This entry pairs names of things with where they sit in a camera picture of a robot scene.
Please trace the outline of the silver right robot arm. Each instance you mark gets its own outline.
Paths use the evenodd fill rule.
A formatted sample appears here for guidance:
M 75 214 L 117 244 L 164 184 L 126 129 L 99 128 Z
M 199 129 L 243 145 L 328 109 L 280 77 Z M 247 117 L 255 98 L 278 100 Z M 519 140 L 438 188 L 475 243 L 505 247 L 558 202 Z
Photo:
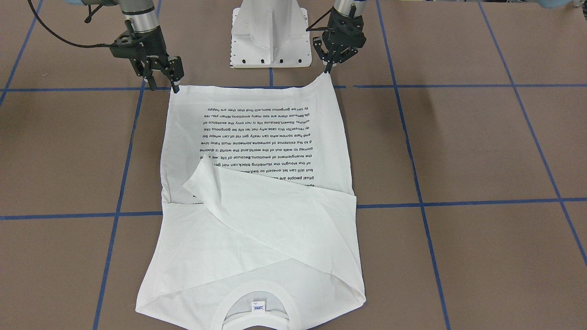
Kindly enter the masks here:
M 112 55 L 128 59 L 136 75 L 142 77 L 151 90 L 157 88 L 153 71 L 160 71 L 170 81 L 172 91 L 179 92 L 178 84 L 184 77 L 182 59 L 168 54 L 152 0 L 70 0 L 68 3 L 79 6 L 120 6 L 127 29 L 109 46 Z

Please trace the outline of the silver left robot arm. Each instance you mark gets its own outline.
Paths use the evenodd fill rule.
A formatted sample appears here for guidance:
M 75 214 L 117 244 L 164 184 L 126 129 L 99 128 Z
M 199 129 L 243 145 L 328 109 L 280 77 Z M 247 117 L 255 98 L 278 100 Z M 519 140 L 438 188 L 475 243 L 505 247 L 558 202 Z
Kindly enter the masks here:
M 306 29 L 322 31 L 312 40 L 314 49 L 325 64 L 324 73 L 357 54 L 366 42 L 362 12 L 365 0 L 336 0 L 329 11 Z

